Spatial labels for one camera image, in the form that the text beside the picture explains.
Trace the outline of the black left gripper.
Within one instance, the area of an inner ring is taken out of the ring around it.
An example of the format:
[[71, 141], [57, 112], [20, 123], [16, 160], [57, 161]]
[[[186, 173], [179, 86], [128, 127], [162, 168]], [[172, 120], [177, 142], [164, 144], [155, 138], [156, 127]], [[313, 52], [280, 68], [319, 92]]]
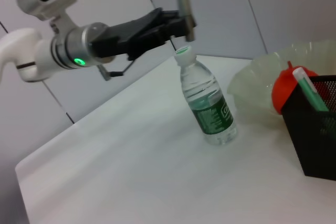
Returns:
[[194, 41], [194, 25], [192, 20], [181, 18], [178, 10], [157, 8], [139, 19], [106, 28], [90, 47], [99, 58], [127, 54], [134, 60], [172, 37]]

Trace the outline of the grey marker pen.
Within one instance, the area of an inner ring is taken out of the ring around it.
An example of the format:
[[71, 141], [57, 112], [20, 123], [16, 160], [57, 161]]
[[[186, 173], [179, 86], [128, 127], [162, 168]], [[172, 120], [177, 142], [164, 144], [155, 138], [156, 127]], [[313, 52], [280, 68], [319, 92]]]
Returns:
[[178, 2], [179, 14], [186, 18], [188, 32], [187, 35], [185, 36], [185, 40], [187, 42], [192, 42], [195, 40], [195, 34], [194, 34], [195, 22], [192, 15], [191, 1], [177, 0], [177, 2]]

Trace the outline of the clear green-label water bottle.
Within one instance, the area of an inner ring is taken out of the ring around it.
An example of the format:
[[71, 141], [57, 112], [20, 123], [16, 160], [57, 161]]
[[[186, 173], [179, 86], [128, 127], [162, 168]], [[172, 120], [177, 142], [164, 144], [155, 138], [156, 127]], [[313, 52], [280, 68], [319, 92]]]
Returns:
[[180, 67], [184, 98], [206, 141], [213, 145], [231, 142], [237, 127], [215, 76], [197, 60], [191, 46], [178, 49], [174, 58]]

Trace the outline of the red-orange orange fruit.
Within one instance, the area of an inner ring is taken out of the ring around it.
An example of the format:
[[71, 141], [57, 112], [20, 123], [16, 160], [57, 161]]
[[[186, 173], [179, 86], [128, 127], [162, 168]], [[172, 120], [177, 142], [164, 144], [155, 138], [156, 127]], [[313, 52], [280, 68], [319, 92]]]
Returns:
[[292, 74], [294, 70], [302, 68], [309, 77], [318, 76], [317, 73], [307, 69], [304, 66], [293, 66], [291, 61], [287, 61], [287, 64], [287, 69], [281, 71], [279, 77], [274, 83], [271, 92], [272, 104], [278, 114], [281, 114], [282, 107], [285, 105], [286, 101], [297, 85], [297, 80]]

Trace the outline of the green utility knife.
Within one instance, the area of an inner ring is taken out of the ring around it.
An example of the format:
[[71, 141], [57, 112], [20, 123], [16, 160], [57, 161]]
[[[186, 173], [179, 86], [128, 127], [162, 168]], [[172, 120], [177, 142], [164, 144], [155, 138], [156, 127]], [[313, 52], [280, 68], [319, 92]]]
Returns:
[[322, 97], [318, 94], [317, 89], [313, 85], [305, 70], [302, 67], [299, 67], [292, 72], [292, 75], [301, 87], [302, 92], [306, 96], [310, 105], [316, 111], [328, 112], [329, 109], [324, 103]]

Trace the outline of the pale green glass fruit bowl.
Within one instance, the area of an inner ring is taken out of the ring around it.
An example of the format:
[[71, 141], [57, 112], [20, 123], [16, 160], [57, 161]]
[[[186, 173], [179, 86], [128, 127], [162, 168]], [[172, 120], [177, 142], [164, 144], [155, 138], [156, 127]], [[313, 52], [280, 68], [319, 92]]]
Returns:
[[295, 43], [253, 59], [232, 78], [227, 93], [234, 98], [238, 118], [247, 124], [270, 128], [284, 126], [271, 101], [271, 92], [281, 71], [303, 66], [320, 76], [336, 75], [336, 40]]

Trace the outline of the black mesh pen holder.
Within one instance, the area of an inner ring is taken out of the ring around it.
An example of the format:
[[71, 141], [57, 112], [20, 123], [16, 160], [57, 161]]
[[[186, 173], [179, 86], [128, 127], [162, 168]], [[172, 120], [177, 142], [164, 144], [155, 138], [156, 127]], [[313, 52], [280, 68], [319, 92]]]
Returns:
[[281, 112], [304, 174], [336, 181], [336, 75], [311, 81], [328, 111], [314, 109], [296, 86]]

